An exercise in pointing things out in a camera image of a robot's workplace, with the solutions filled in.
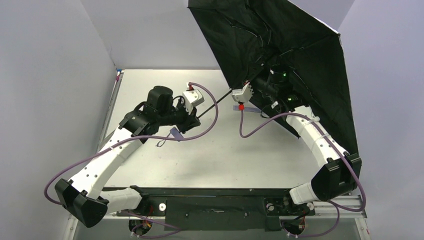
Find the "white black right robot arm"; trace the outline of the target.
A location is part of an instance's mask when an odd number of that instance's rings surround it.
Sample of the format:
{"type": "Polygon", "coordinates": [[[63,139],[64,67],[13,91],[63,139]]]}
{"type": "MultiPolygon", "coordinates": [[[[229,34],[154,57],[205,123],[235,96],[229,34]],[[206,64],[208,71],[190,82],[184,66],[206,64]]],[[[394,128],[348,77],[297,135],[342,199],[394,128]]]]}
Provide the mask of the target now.
{"type": "Polygon", "coordinates": [[[358,189],[362,197],[360,207],[337,206],[350,212],[361,212],[367,203],[364,187],[359,181],[362,160],[358,153],[349,152],[337,143],[321,124],[321,115],[313,111],[308,99],[291,82],[292,72],[283,66],[270,69],[259,66],[245,80],[251,93],[269,101],[271,111],[267,122],[283,118],[309,148],[319,167],[311,180],[290,189],[289,200],[295,205],[331,202],[358,189]]]}

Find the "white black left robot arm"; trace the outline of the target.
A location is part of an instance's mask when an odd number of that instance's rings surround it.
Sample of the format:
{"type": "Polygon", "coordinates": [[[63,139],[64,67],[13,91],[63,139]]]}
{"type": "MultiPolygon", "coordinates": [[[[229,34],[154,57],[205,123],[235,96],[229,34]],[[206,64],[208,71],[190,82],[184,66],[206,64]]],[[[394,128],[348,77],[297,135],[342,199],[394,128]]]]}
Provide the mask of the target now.
{"type": "Polygon", "coordinates": [[[62,206],[85,227],[95,226],[109,213],[139,207],[146,194],[136,186],[112,191],[103,188],[148,136],[155,135],[162,126],[176,126],[185,133],[200,125],[196,107],[204,102],[201,92],[188,86],[177,99],[173,105],[173,91],[155,86],[145,101],[124,116],[109,141],[82,170],[69,180],[60,179],[55,184],[62,206]]]}

